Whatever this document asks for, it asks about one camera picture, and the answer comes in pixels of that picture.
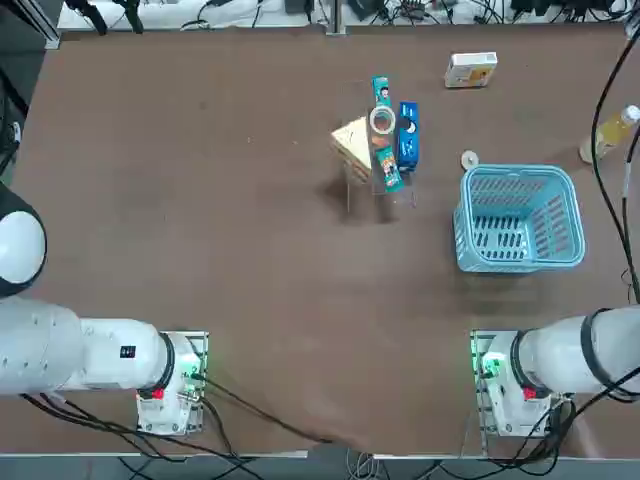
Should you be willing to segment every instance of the blue plastic basket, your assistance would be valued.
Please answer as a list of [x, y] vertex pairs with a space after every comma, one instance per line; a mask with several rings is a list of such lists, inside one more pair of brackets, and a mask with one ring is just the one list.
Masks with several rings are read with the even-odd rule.
[[549, 165], [478, 165], [462, 177], [453, 215], [465, 272], [571, 268], [585, 251], [571, 178]]

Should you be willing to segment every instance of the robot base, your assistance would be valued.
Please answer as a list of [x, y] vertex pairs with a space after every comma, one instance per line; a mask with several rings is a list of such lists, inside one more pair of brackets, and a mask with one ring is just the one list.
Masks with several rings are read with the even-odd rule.
[[551, 406], [551, 395], [525, 398], [511, 366], [516, 331], [471, 333], [471, 355], [480, 425], [484, 432], [511, 437], [544, 436], [547, 423], [531, 429]]
[[206, 376], [209, 352], [207, 332], [164, 332], [175, 350], [171, 380], [153, 398], [136, 396], [138, 429], [157, 435], [186, 435], [202, 431], [205, 382], [190, 378], [192, 373]]

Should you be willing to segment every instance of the tape roll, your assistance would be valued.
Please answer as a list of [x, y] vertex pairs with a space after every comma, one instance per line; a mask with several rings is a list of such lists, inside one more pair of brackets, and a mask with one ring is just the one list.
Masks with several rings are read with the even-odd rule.
[[469, 170], [470, 168], [477, 167], [480, 163], [480, 159], [476, 152], [473, 150], [467, 150], [462, 154], [460, 163], [462, 164], [462, 168]]
[[396, 128], [396, 114], [393, 113], [391, 107], [379, 105], [369, 114], [369, 125], [371, 130], [378, 135], [387, 135]]

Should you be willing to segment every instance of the plastic bottle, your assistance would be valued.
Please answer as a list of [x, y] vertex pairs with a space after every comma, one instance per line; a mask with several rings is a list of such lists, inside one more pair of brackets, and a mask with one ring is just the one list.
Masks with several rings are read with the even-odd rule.
[[[613, 115], [600, 124], [596, 130], [596, 155], [598, 160], [616, 148], [629, 135], [631, 128], [640, 121], [640, 108], [629, 105], [622, 112]], [[586, 163], [593, 163], [591, 156], [591, 136], [580, 144], [580, 158]]]

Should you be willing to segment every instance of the brown table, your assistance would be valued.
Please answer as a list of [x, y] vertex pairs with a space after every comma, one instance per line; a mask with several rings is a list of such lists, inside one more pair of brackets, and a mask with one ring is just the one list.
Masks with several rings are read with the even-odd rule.
[[[625, 40], [619, 26], [601, 25], [389, 32], [109, 34], [49, 52], [15, 183], [50, 240], [29, 295], [84, 316], [208, 330], [221, 383], [356, 448], [480, 454], [470, 329], [529, 328], [627, 303], [622, 249], [576, 153]], [[449, 54], [474, 50], [498, 52], [489, 88], [445, 90]], [[395, 102], [418, 101], [422, 114], [417, 208], [387, 222], [345, 218], [328, 142], [370, 106], [379, 73]], [[633, 100], [639, 75], [635, 54], [605, 114]], [[451, 215], [468, 148], [484, 162], [571, 174], [588, 239], [578, 268], [458, 271]], [[603, 165], [616, 192], [621, 156]], [[638, 212], [634, 197], [634, 226]], [[76, 397], [135, 423], [132, 392]], [[3, 452], [127, 451], [17, 399], [0, 406]], [[229, 403], [220, 410], [240, 451], [310, 445]], [[639, 427], [637, 409], [603, 402], [564, 453], [638, 457]], [[194, 441], [219, 445], [213, 428]]]

